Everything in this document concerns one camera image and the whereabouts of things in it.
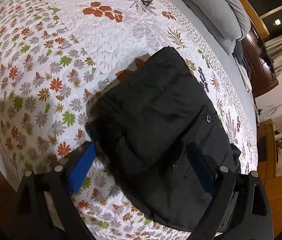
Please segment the black pants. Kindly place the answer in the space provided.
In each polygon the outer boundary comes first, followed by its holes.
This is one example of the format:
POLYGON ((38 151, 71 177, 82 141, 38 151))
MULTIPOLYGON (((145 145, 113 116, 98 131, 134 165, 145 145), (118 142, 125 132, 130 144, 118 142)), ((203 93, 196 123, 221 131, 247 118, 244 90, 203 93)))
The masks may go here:
POLYGON ((193 231, 217 227, 208 209, 220 188, 220 167, 240 172, 240 150, 229 141, 213 103, 172 47, 154 53, 95 104, 86 126, 123 194, 145 217, 193 231))

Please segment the wooden side cabinet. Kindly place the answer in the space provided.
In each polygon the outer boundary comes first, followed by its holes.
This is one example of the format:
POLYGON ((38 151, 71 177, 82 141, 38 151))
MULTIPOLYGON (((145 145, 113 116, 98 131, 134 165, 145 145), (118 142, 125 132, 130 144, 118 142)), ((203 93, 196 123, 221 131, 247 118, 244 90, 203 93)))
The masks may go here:
POLYGON ((258 172, 265 178, 282 176, 282 125, 270 119, 257 127, 258 172))

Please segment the grey and white clothes pile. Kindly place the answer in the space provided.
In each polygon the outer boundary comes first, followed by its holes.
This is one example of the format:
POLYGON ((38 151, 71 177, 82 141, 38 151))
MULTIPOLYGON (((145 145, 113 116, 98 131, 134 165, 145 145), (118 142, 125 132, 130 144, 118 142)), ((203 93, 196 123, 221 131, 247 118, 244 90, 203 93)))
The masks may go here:
POLYGON ((251 85, 251 69, 247 63, 246 58, 244 57, 244 51, 242 48, 242 44, 240 41, 235 40, 235 47, 232 53, 234 60, 238 66, 242 81, 244 82, 245 89, 248 93, 252 92, 252 85, 251 85))

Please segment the grey pillow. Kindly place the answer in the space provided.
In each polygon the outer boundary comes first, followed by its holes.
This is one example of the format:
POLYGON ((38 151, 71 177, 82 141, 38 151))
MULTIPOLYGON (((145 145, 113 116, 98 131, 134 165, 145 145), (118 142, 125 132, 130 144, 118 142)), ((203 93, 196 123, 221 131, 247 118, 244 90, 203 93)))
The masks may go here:
POLYGON ((236 42, 243 40, 251 29, 249 16, 239 0, 183 2, 197 14, 228 55, 232 55, 236 42))

